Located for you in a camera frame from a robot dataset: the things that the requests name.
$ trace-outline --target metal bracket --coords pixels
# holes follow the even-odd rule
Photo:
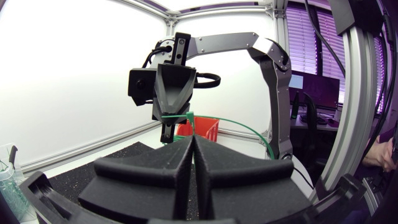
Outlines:
[[[174,35],[175,25],[177,25],[179,22],[177,16],[169,16],[169,18],[164,19],[164,21],[166,22],[167,27],[166,35]]]
[[[286,10],[285,9],[274,9],[274,17],[275,18],[286,18]]]
[[[274,18],[274,7],[272,3],[266,5],[266,14],[272,19]]]

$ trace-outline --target desk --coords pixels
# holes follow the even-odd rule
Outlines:
[[[307,129],[307,124],[301,122],[301,120],[300,120],[301,114],[305,114],[305,111],[299,111],[296,119],[290,119],[290,128],[292,128],[292,129]],[[336,131],[337,132],[338,126],[332,127],[329,124],[326,124],[326,125],[318,124],[317,129],[322,130],[322,131]]]

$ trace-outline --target clear plastic container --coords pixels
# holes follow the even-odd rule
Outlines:
[[[0,193],[20,222],[36,219],[34,210],[18,185],[24,180],[21,168],[9,162],[12,144],[0,146]]]

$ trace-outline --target white wall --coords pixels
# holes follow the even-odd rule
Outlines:
[[[110,0],[8,0],[0,12],[0,145],[21,165],[151,122],[127,96],[165,23]]]
[[[255,32],[275,39],[274,21],[264,14],[232,14],[199,17],[180,21],[176,32],[193,37],[235,32]],[[197,72],[221,76],[221,85],[211,89],[194,89],[191,111],[199,115],[218,116],[243,123],[257,132],[268,129],[271,116],[269,90],[259,65],[246,50],[195,57],[187,66]],[[250,132],[237,124],[220,122],[221,128]]]

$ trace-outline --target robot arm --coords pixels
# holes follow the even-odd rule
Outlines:
[[[205,54],[247,50],[259,64],[269,87],[273,153],[279,159],[291,158],[288,85],[292,71],[288,55],[277,43],[252,32],[206,37],[176,33],[174,38],[167,37],[158,45],[171,46],[172,53],[158,53],[150,68],[131,70],[129,96],[137,106],[153,100],[152,119],[162,122],[162,142],[172,142],[175,124],[186,122],[185,118],[162,118],[189,110],[196,70],[185,66],[186,60]]]

